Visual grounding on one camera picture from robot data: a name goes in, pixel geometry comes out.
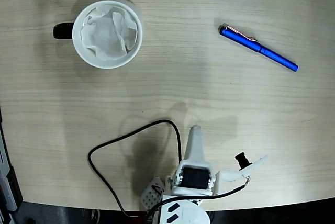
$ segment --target white tissue paper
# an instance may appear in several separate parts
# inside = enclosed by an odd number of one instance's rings
[[[136,42],[137,24],[123,8],[102,5],[84,19],[82,42],[101,60],[124,57]]]

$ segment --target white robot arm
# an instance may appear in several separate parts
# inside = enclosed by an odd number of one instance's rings
[[[161,195],[158,195],[157,200],[164,201],[179,196],[210,197],[221,194],[224,182],[233,182],[241,177],[246,178],[248,182],[250,172],[268,159],[265,156],[254,163],[249,163],[244,153],[240,153],[235,158],[241,166],[239,171],[220,170],[215,174],[212,165],[205,161],[201,127],[198,125],[192,126],[188,136],[185,157],[179,163],[176,172],[172,176],[166,177],[165,188],[162,188]],[[143,201],[148,198],[146,194],[151,187],[152,183],[143,192],[141,196]],[[167,203],[154,214],[153,223],[210,224],[207,213],[200,208],[201,202],[201,200],[185,199]]]

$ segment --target wooden table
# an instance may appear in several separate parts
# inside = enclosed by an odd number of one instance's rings
[[[0,103],[11,161],[26,201],[118,209],[86,155],[148,122],[172,119],[183,149],[203,128],[205,155],[238,169],[241,151],[269,161],[248,187],[206,210],[335,196],[334,0],[131,0],[142,12],[139,54],[115,70],[83,62],[55,24],[97,0],[1,0]],[[297,73],[224,37],[228,23],[298,63]],[[157,126],[99,150],[98,169],[127,210],[177,166],[171,128]],[[242,184],[240,180],[226,189]]]

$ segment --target black cable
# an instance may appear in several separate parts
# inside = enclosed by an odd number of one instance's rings
[[[241,191],[242,189],[244,189],[248,182],[250,181],[250,178],[247,179],[246,183],[244,185],[241,185],[229,192],[226,192],[224,194],[218,194],[218,195],[211,195],[211,196],[179,196],[179,197],[174,197],[174,198],[169,198],[166,200],[163,200],[159,203],[157,203],[156,205],[154,205],[147,213],[147,215],[144,217],[143,220],[143,224],[147,224],[148,219],[162,206],[164,206],[165,204],[171,203],[171,202],[175,202],[175,201],[179,201],[179,200],[203,200],[203,199],[219,199],[219,198],[223,198],[223,197],[227,197],[229,195],[232,195],[234,193],[237,193],[238,191]]]
[[[149,123],[145,126],[142,126],[141,128],[135,130],[135,131],[132,131],[124,136],[121,136],[121,137],[118,137],[116,139],[113,139],[113,140],[109,140],[105,143],[102,143],[102,144],[99,144],[97,145],[96,147],[94,147],[93,149],[91,149],[87,155],[87,159],[88,159],[88,163],[90,164],[91,168],[93,169],[93,171],[96,173],[96,175],[98,175],[98,177],[105,183],[105,185],[108,187],[108,189],[110,190],[110,192],[113,194],[115,200],[116,200],[116,203],[119,205],[119,208],[121,209],[121,211],[127,216],[127,217],[139,217],[139,216],[131,216],[131,215],[128,215],[126,213],[126,211],[124,210],[119,198],[117,197],[114,189],[111,187],[111,185],[107,182],[107,180],[102,176],[102,174],[98,171],[98,169],[94,166],[93,162],[92,162],[92,154],[93,152],[95,152],[96,150],[102,148],[102,147],[105,147],[107,145],[110,145],[110,144],[113,144],[115,142],[118,142],[120,140],[123,140],[123,139],[126,139],[126,138],[129,138],[135,134],[138,134],[139,132],[143,131],[143,130],[146,130],[147,128],[149,127],[152,127],[152,126],[155,126],[155,125],[158,125],[158,124],[162,124],[162,123],[167,123],[167,124],[170,124],[173,129],[175,130],[176,132],[176,135],[177,135],[177,142],[178,142],[178,158],[179,158],[179,162],[181,162],[182,160],[182,144],[181,144],[181,139],[180,139],[180,133],[178,131],[178,128],[177,126],[175,125],[174,122],[168,120],[168,119],[162,119],[162,120],[157,120],[157,121],[154,121],[152,123]]]

